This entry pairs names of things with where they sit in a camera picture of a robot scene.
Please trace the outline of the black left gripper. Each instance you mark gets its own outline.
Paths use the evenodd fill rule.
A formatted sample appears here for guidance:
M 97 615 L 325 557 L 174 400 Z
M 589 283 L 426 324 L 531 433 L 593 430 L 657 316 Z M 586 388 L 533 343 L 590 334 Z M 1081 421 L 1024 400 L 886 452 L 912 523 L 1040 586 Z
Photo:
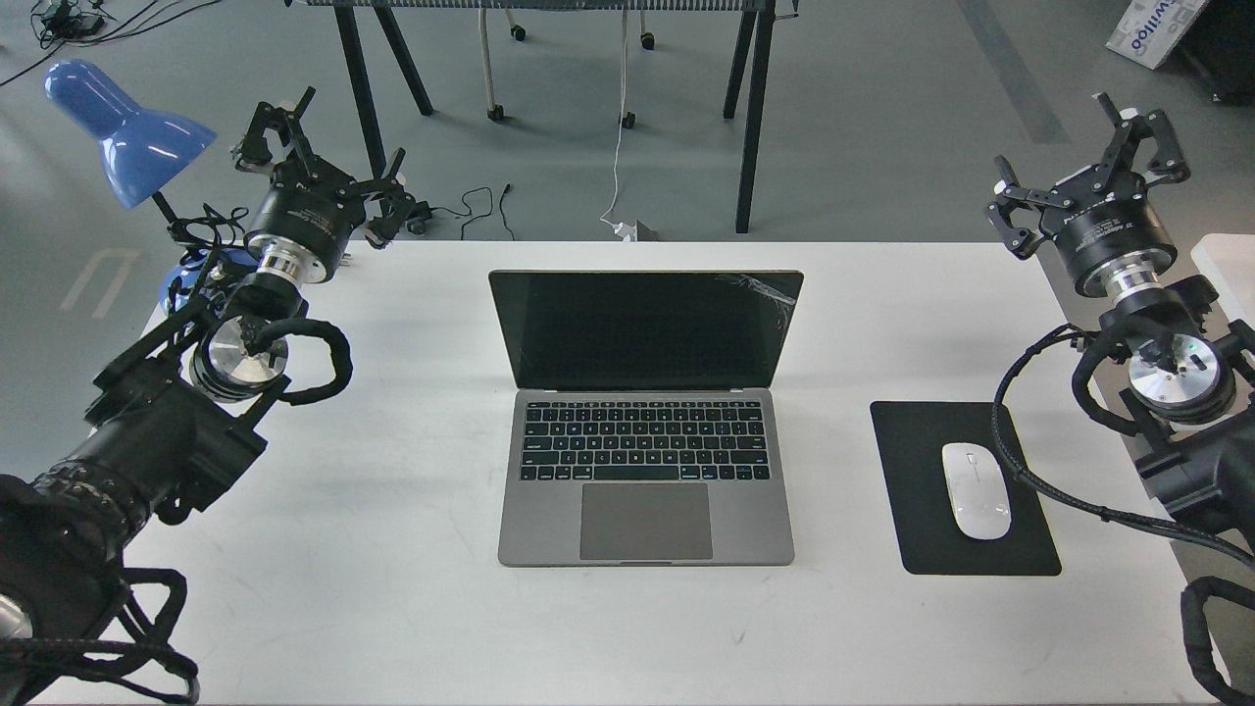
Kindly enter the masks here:
M 300 125 L 315 94 L 318 89 L 306 87 L 291 108 L 260 102 L 231 149 L 235 171 L 271 178 L 269 196 L 247 233 L 250 255 L 260 273 L 292 285 L 333 278 L 351 232 L 361 223 L 368 245 L 385 250 L 412 221 L 425 224 L 433 218 L 430 206 L 412 196 L 399 177 L 404 148 L 393 153 L 384 176 L 368 181 L 354 181 L 326 161 L 315 161 Z M 269 132 L 285 149 L 282 161 L 274 161 Z M 379 204 L 379 214 L 365 219 L 363 204 L 368 202 Z

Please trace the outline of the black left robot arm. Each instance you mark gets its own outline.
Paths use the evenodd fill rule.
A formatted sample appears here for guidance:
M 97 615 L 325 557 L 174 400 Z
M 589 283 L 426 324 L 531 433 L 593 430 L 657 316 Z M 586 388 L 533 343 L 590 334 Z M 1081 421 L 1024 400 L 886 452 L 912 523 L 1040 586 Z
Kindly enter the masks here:
M 58 678 L 198 701 L 200 670 L 171 645 L 184 576 L 127 567 L 125 545 L 152 518 L 176 525 L 223 497 L 269 446 L 257 425 L 274 405 L 348 387 L 349 341 L 307 316 L 300 288 L 333 277 L 354 229 L 380 250 L 418 207 L 404 149 L 366 181 L 315 155 L 299 124 L 311 98 L 259 104 L 233 149 L 271 187 L 245 236 L 251 272 L 210 283 L 227 245 L 207 242 L 187 298 L 95 379 L 92 435 L 31 482 L 3 477 L 5 705 Z

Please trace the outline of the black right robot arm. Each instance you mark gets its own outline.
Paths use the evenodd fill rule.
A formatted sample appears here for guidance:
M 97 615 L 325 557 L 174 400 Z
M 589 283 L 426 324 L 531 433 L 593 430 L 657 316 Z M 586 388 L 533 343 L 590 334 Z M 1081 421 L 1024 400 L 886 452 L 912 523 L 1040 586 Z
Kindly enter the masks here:
M 1162 281 L 1178 248 L 1148 192 L 1188 179 L 1170 118 L 1161 109 L 1119 109 L 1106 93 L 1096 100 L 1113 125 L 1096 164 L 1053 186 L 1029 188 L 998 157 L 1000 179 L 985 213 L 1009 253 L 1029 260 L 1040 245 L 1053 245 L 1076 293 L 1108 298 L 1112 307 L 1096 331 L 1062 325 L 1032 344 L 1001 377 L 994 399 L 1003 403 L 1032 357 L 1062 341 L 1076 345 L 1076 403 L 1096 424 L 1147 443 L 1135 468 L 1167 518 L 1084 502 L 1035 477 L 1009 450 L 998 413 L 991 415 L 995 453 L 1014 478 L 1043 497 L 1251 567 L 1251 551 L 1224 540 L 1224 532 L 1252 540 L 1252 411 L 1232 411 L 1237 381 L 1252 380 L 1252 327 L 1235 319 L 1227 334 L 1211 339 L 1204 322 L 1219 290 L 1204 276 Z

